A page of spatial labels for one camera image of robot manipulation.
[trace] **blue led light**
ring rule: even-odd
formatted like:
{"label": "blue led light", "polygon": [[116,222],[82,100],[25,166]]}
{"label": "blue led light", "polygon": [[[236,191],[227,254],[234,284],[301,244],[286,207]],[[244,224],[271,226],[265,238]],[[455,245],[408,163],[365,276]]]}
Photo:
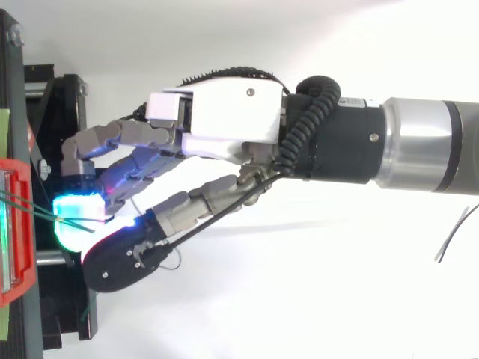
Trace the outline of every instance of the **blue led light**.
{"label": "blue led light", "polygon": [[[105,201],[99,194],[81,196],[68,194],[53,200],[53,213],[62,218],[88,218],[105,220]],[[77,221],[76,223],[97,230],[103,226],[102,222]],[[55,234],[58,241],[67,250],[80,252],[91,243],[91,233],[85,232],[61,222],[55,222]]]}

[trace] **white background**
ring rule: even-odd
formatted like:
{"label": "white background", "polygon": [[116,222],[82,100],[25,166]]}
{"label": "white background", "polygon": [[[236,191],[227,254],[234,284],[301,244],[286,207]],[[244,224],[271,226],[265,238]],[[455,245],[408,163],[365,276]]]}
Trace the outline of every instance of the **white background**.
{"label": "white background", "polygon": [[[88,125],[212,68],[255,66],[291,88],[479,102],[471,0],[3,0],[25,62],[89,84]],[[107,164],[127,151],[98,161]],[[236,173],[189,160],[138,205]],[[98,297],[90,342],[46,358],[477,358],[478,217],[433,262],[473,197],[284,180],[181,248],[183,265]]]}

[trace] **black coiled cable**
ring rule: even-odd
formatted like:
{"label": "black coiled cable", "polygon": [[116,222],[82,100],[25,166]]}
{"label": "black coiled cable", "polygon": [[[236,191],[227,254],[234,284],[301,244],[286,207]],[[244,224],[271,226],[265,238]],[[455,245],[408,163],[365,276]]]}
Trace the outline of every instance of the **black coiled cable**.
{"label": "black coiled cable", "polygon": [[135,120],[140,122],[148,122],[147,118],[147,103],[138,107],[132,114],[118,119],[119,121]]}
{"label": "black coiled cable", "polygon": [[296,93],[314,96],[313,104],[287,132],[279,147],[274,170],[293,175],[302,148],[338,107],[341,89],[336,81],[325,76],[312,76],[296,87]]}
{"label": "black coiled cable", "polygon": [[283,86],[283,91],[285,94],[289,95],[290,91],[284,86],[284,84],[272,73],[267,71],[258,70],[254,67],[230,67],[229,69],[224,70],[213,70],[208,73],[204,73],[199,76],[190,77],[189,79],[184,79],[183,83],[180,86],[187,86],[196,84],[198,82],[211,80],[217,77],[244,77],[250,79],[266,79],[273,80]]}

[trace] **red clip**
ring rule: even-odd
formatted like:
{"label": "red clip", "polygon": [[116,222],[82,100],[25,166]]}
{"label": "red clip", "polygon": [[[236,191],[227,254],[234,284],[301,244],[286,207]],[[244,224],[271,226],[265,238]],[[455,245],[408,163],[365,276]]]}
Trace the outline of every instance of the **red clip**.
{"label": "red clip", "polygon": [[[31,202],[30,164],[15,159],[0,159],[0,171],[8,172],[6,177],[7,184],[9,185],[8,191]],[[32,210],[30,205],[19,199],[8,196],[7,198],[19,206],[25,207],[30,211]],[[10,289],[7,292],[3,292],[4,273],[0,261],[0,307],[11,303],[25,294],[36,281],[35,266],[37,264],[34,256],[33,215],[13,206],[9,206],[9,209],[10,215],[7,220],[8,223],[11,223],[10,233],[13,241],[10,243],[13,246],[7,255],[10,261],[13,260],[13,265],[11,266],[13,271],[10,276],[13,280],[10,282]]]}

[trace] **screw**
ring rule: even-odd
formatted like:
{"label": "screw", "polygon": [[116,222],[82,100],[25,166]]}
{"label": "screw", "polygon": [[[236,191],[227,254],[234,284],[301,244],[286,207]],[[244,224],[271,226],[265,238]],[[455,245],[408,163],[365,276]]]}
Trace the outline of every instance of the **screw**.
{"label": "screw", "polygon": [[48,163],[44,159],[38,161],[38,173],[42,181],[46,181],[48,179],[48,175],[51,174],[52,168],[48,166]]}
{"label": "screw", "polygon": [[79,89],[80,96],[88,96],[88,84],[86,82],[80,82]]}
{"label": "screw", "polygon": [[7,31],[7,39],[16,47],[24,46],[22,26],[13,24]]}
{"label": "screw", "polygon": [[379,141],[379,135],[377,133],[371,133],[369,135],[369,141],[371,141],[371,142]]}

